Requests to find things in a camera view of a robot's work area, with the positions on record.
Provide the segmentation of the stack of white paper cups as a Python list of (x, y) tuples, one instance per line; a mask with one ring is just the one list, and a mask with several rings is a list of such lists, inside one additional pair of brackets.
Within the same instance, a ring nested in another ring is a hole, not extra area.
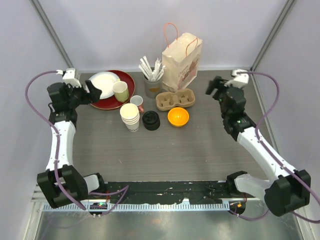
[(131, 132), (138, 131), (140, 127), (140, 112), (133, 103), (126, 103), (120, 108), (120, 116), (125, 126)]

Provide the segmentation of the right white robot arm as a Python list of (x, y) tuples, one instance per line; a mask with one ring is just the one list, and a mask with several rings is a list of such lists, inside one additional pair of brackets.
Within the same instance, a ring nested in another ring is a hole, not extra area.
[(233, 198), (242, 193), (262, 200), (277, 217), (310, 203), (311, 176), (296, 170), (265, 141), (254, 121), (246, 114), (244, 86), (248, 75), (225, 80), (216, 76), (209, 81), (206, 94), (219, 102), (225, 131), (244, 147), (267, 176), (266, 180), (238, 171), (227, 176), (226, 193)]

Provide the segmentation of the stack of black lids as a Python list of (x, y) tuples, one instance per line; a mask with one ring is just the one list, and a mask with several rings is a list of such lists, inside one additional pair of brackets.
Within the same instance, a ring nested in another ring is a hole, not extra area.
[(144, 127), (149, 131), (155, 131), (157, 130), (160, 125), (160, 117), (157, 112), (150, 110), (146, 111), (142, 116), (142, 123)]

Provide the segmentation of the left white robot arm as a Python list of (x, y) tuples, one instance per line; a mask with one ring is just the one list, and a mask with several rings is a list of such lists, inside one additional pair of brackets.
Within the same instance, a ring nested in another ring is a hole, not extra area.
[(73, 166), (73, 140), (76, 133), (80, 105), (96, 103), (102, 91), (90, 80), (79, 87), (57, 82), (47, 88), (52, 109), (49, 124), (52, 131), (52, 144), (49, 162), (45, 171), (37, 175), (37, 184), (47, 202), (53, 208), (69, 204), (81, 204), (88, 198), (100, 200), (107, 192), (103, 177), (99, 173), (82, 176)]

